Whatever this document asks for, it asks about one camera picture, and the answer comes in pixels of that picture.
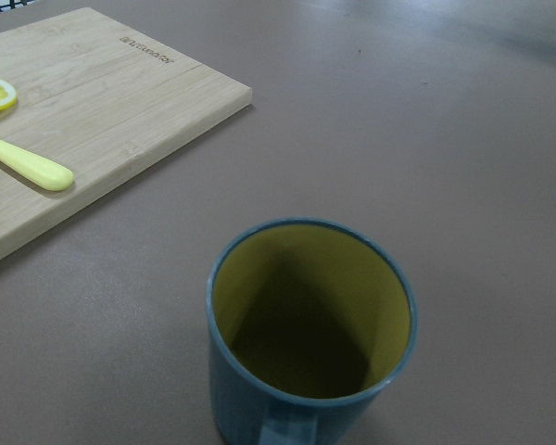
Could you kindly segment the blue cup yellow inside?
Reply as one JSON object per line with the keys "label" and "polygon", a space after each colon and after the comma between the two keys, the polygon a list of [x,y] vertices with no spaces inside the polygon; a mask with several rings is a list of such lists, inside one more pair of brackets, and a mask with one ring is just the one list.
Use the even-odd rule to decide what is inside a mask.
{"label": "blue cup yellow inside", "polygon": [[410,357],[414,296],[369,237],[287,218],[249,228],[206,289],[209,390],[228,444],[335,444]]}

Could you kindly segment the wooden cutting board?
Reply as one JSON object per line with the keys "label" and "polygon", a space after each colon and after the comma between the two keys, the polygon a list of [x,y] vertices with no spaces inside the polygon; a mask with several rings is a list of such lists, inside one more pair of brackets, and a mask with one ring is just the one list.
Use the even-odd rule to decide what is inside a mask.
{"label": "wooden cutting board", "polygon": [[49,192],[0,162],[0,260],[247,107],[251,89],[89,7],[0,32],[18,92],[0,138],[72,170]]}

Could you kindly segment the yellow plastic knife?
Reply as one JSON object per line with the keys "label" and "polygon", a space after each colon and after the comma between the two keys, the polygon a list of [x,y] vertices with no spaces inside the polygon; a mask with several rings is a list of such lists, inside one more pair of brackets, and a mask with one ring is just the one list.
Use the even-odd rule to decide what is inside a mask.
{"label": "yellow plastic knife", "polygon": [[47,191],[63,191],[74,182],[70,169],[1,139],[0,162]]}

